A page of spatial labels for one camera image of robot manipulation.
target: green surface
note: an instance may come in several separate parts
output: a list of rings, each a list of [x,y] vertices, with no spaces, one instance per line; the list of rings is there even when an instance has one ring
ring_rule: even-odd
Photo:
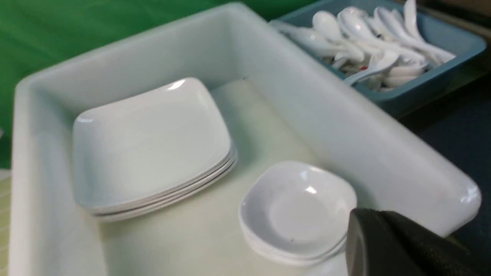
[[[15,85],[56,63],[226,0],[0,1],[0,168],[10,167]],[[245,0],[265,19],[314,0]]]
[[[0,276],[7,275],[10,236],[10,180],[0,180]]]

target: blue plastic tray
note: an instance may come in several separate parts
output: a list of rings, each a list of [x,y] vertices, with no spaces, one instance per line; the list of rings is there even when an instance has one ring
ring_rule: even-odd
[[[299,27],[312,27],[312,16],[317,11],[325,10],[336,15],[347,6],[364,9],[370,15],[378,6],[403,11],[402,5],[386,0],[323,0],[284,15],[279,20]],[[418,27],[426,41],[455,53],[457,57],[388,93],[371,91],[363,84],[355,86],[356,90],[392,116],[401,115],[442,92],[459,67],[486,49],[486,42],[480,36],[421,12],[418,12]],[[345,78],[339,70],[322,60],[320,62],[340,78]]]

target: bowl stack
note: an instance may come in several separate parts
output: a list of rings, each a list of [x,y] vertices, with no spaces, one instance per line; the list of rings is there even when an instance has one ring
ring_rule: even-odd
[[[194,78],[87,110],[74,125],[75,200],[101,221],[182,200],[236,161],[213,98]]]
[[[280,264],[307,267],[344,250],[356,194],[320,168],[287,161],[261,175],[239,208],[246,243]]]

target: white ceramic spoon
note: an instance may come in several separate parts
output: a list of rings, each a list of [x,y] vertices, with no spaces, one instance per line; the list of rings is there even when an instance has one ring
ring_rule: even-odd
[[[318,31],[328,40],[343,45],[346,48],[345,51],[340,51],[334,57],[336,61],[333,64],[334,68],[340,68],[348,59],[354,62],[363,62],[365,60],[363,50],[343,37],[336,17],[333,14],[326,11],[318,11],[312,17],[312,26],[314,30]]]
[[[272,20],[270,26],[289,35],[293,40],[319,57],[334,57],[343,49],[340,46],[329,43],[319,32],[311,28],[297,27],[278,20]]]
[[[417,77],[425,72],[425,64],[397,65],[392,67],[387,75],[390,77]]]
[[[418,22],[417,22],[417,11],[416,11],[416,1],[407,0],[404,4],[404,18],[401,16],[398,10],[392,10],[392,14],[397,17],[402,25],[406,26],[408,32],[414,36],[417,40],[426,42],[423,36],[419,33]],[[430,60],[433,61],[432,67],[437,67],[442,64],[440,59],[432,53],[428,54]]]
[[[355,16],[349,12],[341,11],[337,18],[343,32],[355,40],[362,40],[364,43],[371,46],[396,52],[413,60],[419,60],[421,62],[426,61],[426,58],[423,55],[413,50],[401,47],[394,43],[379,40],[361,17]]]
[[[399,20],[397,20],[397,18],[395,18],[394,15],[384,7],[377,7],[374,11],[374,17],[379,25],[384,28],[384,31],[389,32],[393,37],[397,38],[398,41],[406,45],[436,54],[444,62],[447,62],[455,57],[454,54],[448,51],[412,37],[404,25],[402,25],[401,22],[399,22]]]
[[[415,76],[407,76],[407,77],[388,77],[383,80],[383,84],[390,88],[399,87],[409,81],[414,80]]]
[[[379,58],[378,55],[373,55],[368,63],[368,68],[364,71],[356,73],[350,77],[347,77],[343,82],[348,85],[353,85],[354,83],[365,79],[369,76],[377,75],[390,69],[399,59],[399,54],[392,51],[385,51],[383,56]]]
[[[416,39],[420,41],[425,41],[421,36],[418,30],[418,23],[416,21],[416,1],[415,0],[407,0],[404,3],[404,20],[402,20],[403,24],[406,26],[408,32],[414,36]]]
[[[362,18],[368,17],[368,13],[365,10],[353,6],[346,7],[341,12],[347,12],[354,16],[358,16]]]

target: white bin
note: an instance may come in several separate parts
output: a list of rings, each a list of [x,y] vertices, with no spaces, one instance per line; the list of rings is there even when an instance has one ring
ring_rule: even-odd
[[[98,224],[72,199],[74,118],[184,77],[212,91],[242,164],[179,204]],[[26,78],[13,146],[12,276],[298,275],[252,252],[237,220],[254,179],[283,159],[332,170],[360,206],[398,211],[442,236],[481,202],[458,168],[236,3]]]

